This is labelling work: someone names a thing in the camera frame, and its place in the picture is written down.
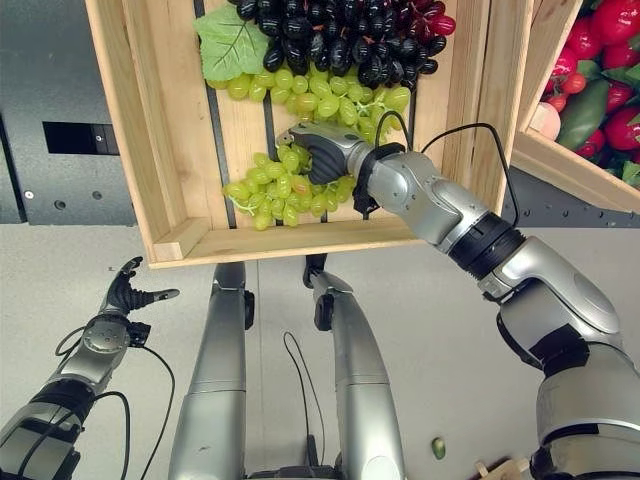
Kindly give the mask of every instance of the gray floor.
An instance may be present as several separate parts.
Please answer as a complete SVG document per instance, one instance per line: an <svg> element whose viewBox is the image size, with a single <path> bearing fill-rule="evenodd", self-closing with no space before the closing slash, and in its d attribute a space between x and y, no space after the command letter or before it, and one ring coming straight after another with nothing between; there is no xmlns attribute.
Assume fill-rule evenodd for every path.
<svg viewBox="0 0 640 480"><path fill-rule="evenodd" d="M640 362L640 231L531 229L603 288L625 321L625 343ZM0 226L0 422L41 386L56 362L53 349L96 311L117 269L142 251L135 228ZM300 339L327 419L327 459L337 453L332 345L312 328L313 304L300 282L301 258L250 262L259 298L247 334L247 468L298 462L304 424L297 378L281 344L285 329ZM535 446L535 395L541 375L520 363L495 328L495 307L471 278L427 246L335 254L327 269L354 287L391 375L409 477L460 479L476 460L527 455ZM176 287L182 295L132 319L153 325L149 345L173 366L177 403L149 478L166 478L177 412L199 345L211 266L143 269L136 286ZM130 478L139 477L165 408L168 379L143 351L130 351L110 384L132 404ZM86 422L77 477L111 479L122 455L120 406L105 401ZM447 456L436 461L431 439Z"/></svg>

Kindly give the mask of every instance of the grape cluster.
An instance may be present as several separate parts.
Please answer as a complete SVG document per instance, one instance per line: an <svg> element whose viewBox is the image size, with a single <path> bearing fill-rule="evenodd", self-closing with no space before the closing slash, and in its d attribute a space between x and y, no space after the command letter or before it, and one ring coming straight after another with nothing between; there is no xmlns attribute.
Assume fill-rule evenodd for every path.
<svg viewBox="0 0 640 480"><path fill-rule="evenodd" d="M255 167L247 171L247 177L222 190L239 211L253 217L256 230L270 227L274 219L295 227L299 214L311 212L321 217L327 211L335 212L339 203L351 197L356 183L351 176L328 185L312 185L306 175L311 158L299 145L278 146L277 155L273 161L265 153L254 153Z"/></svg>
<svg viewBox="0 0 640 480"><path fill-rule="evenodd" d="M446 46L455 20L434 0L229 0L243 20L271 37L263 64L277 71L286 60L304 75L344 76L352 65L366 87L397 83L413 90L419 73L432 74L432 57Z"/></svg>
<svg viewBox="0 0 640 480"><path fill-rule="evenodd" d="M228 82L207 81L216 89L226 89L235 100L249 97L261 102L270 91L271 102L286 105L289 113L297 114L301 121L326 121L352 128L369 143L373 143L378 122L388 110L402 114L409 103L411 92L406 87L372 90L360 85L355 68L344 77L318 71L314 64L306 75L294 73L282 67L275 73L263 70L256 75L243 73ZM381 142L393 128L402 128L397 118L391 116L381 127Z"/></svg>

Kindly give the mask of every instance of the black wire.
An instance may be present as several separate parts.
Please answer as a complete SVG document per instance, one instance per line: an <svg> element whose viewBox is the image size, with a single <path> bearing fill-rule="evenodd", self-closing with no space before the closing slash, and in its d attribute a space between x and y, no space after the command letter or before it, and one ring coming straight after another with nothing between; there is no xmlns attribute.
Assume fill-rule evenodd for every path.
<svg viewBox="0 0 640 480"><path fill-rule="evenodd" d="M169 366L169 364L165 361L164 358L160 356L159 353L151 350L149 347L143 346L141 348L149 352L154 357L156 357L169 373L169 377L171 377L171 393L169 394L169 405L167 405L167 412L165 413L164 421L162 422L162 428L160 429L160 433L158 434L158 439L156 440L156 444L153 447L153 450L151 451L151 455L149 455L149 460L147 461L147 465L144 467L144 472L142 472L142 476L140 477L140 480L144 480L144 477L147 475L147 471L151 466L151 462L153 461L153 457L155 456L158 450L158 447L160 446L160 442L162 441L162 436L164 435L164 430L167 427L167 421L169 420L169 414L171 413L171 405L173 405L173 394L176 391L176 377L173 375L173 370L171 370L171 367Z"/></svg>
<svg viewBox="0 0 640 480"><path fill-rule="evenodd" d="M125 397L123 393L115 392L115 391L101 393L100 395L95 395L85 400L84 402L76 405L74 409L70 410L65 415L63 415L56 423L51 424L51 426L47 430L45 430L40 435L40 437L38 437L38 439L34 442L34 444L31 446L31 448L25 455L24 459L22 460L22 463L20 464L20 468L18 469L18 473L16 475L17 479L24 480L24 471L27 468L27 464L29 463L29 460L31 460L31 457L33 456L35 451L38 449L38 447L42 445L42 442L44 442L47 439L47 437L51 435L57 427L62 425L62 423L64 423L72 415L78 415L78 412L82 408L86 407L88 404L95 403L98 400L105 397L118 397L122 401L122 406L124 407L124 422L125 422L124 464L122 466L122 475L120 476L120 480L125 480L125 477L127 476L127 470L129 469L129 452L131 450L131 411L129 409L129 402L127 401L127 397Z"/></svg>
<svg viewBox="0 0 640 480"><path fill-rule="evenodd" d="M515 216L513 218L513 222L511 223L512 227L517 227L518 223L520 222L520 206L518 205L518 199L516 198L516 194L515 191L513 189L513 184L511 183L511 175L509 173L509 166L507 165L507 159L504 155L504 148L502 147L502 142L500 141L500 136L498 135L498 132L496 131L495 127L489 123L485 123L485 122L476 122L476 123L468 123L466 125L462 125L460 127L456 127L456 128L451 128L445 132L442 132L440 135L437 135L436 137L434 137L433 139L431 139L431 141L429 141L429 143L427 143L422 150L420 150L420 153L424 153L427 148L429 148L431 145L433 145L435 142L437 142L438 140L440 140L442 137L446 137L447 135L451 135L452 133L457 133L460 132L462 130L467 130L469 128L486 128L487 130L489 130L491 132L491 135L493 136L493 141L496 144L496 148L498 150L498 155L500 157L500 163L502 164L502 170L504 171L504 176L507 179L507 187L509 188L509 196L511 196L511 201L513 202L513 208L515 210Z"/></svg>
<svg viewBox="0 0 640 480"><path fill-rule="evenodd" d="M376 141L373 144L374 148L378 148L380 146L380 132L382 131L382 124L384 123L387 117L394 116L398 120L400 120L400 125L402 126L402 133L404 133L404 140L407 142L407 150L413 150L413 146L409 145L409 131L407 130L407 124L404 123L404 118L395 110L387 110L382 114L380 120L378 120L378 128L376 128Z"/></svg>
<svg viewBox="0 0 640 480"><path fill-rule="evenodd" d="M293 354L291 353L291 350L289 350L289 346L287 344L287 337L291 337L291 340L293 340L293 343L296 346L296 350L298 350L298 355L300 355L300 360L302 361L302 365L304 367L304 371L307 374L307 379L309 380L309 385L311 386L311 392L313 393L313 398L315 400L316 403L316 407L318 408L318 416L320 417L320 426L322 428L322 455L321 455L321 459L320 459L320 465L324 464L324 454L325 454L325 447L326 447L326 435L325 435L325 429L324 429L324 417L322 416L322 409L320 408L320 402L318 401L318 395L316 394L316 388L313 385L313 380L311 379L311 374L309 373L309 368L307 367L307 362L304 358L304 355L302 354L302 349L300 348L300 344L298 344L298 340L296 339L296 337L293 335L293 333L286 331L284 332L284 334L282 335L282 342L284 343L284 347L287 349L287 352L289 353L289 356L291 357L291 360L293 360L293 364L296 367L296 370L298 371L298 377L300 379L300 387L302 389L302 400L304 401L304 415L305 415L305 421L306 421L306 426L307 426L307 455L309 456L309 464L311 464L311 459L310 459L310 446L309 446L309 416L308 416L308 411L307 411L307 397L305 394L305 389L304 389L304 382L302 381L302 374L300 372L300 367L298 366L298 362L296 361L296 359L294 358Z"/></svg>

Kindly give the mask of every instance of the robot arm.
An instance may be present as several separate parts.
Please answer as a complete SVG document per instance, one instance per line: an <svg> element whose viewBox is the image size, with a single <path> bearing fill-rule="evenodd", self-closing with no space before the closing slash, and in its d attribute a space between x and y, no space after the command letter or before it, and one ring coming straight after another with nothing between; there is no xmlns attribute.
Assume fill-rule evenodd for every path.
<svg viewBox="0 0 640 480"><path fill-rule="evenodd" d="M356 190L451 257L500 306L506 343L545 373L536 478L640 477L640 375L622 349L615 309L593 283L442 177L425 155L381 155L353 131L313 123L286 137L311 152L312 182L352 174Z"/></svg>
<svg viewBox="0 0 640 480"><path fill-rule="evenodd" d="M111 283L98 315L84 328L78 349L63 360L42 389L0 431L2 478L31 480L69 479L80 460L73 448L82 424L102 393L129 346L143 346L151 329L130 322L131 310L177 296L178 290L142 292L131 288L141 257L130 260ZM29 459L22 476L20 467L32 445L62 417L62 422Z"/></svg>

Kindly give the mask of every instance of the wooden tray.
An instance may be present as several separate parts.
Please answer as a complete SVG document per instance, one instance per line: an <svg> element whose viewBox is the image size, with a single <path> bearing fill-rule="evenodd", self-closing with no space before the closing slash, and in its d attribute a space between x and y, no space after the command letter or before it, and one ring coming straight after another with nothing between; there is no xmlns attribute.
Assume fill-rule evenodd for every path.
<svg viewBox="0 0 640 480"><path fill-rule="evenodd" d="M225 159L230 180L242 178L251 154L267 152L268 138L295 118L282 106L237 102L206 87L194 12L224 1L196 0L194 6L191 0L86 0L150 264L230 262L415 242L398 218L376 211L365 221L351 205L329 214L328 223L304 216L297 228L264 232L254 231L250 219L236 212L237 228L230 228L221 194L226 172L221 174L219 159ZM447 127L485 121L496 126L509 155L533 0L446 3L457 30L437 57L437 73L421 76L415 108L406 112L414 145L421 147ZM428 154L444 174L500 209L505 181L490 135L460 133Z"/></svg>
<svg viewBox="0 0 640 480"><path fill-rule="evenodd" d="M582 0L536 0L512 163L599 208L640 212L640 190L530 128Z"/></svg>

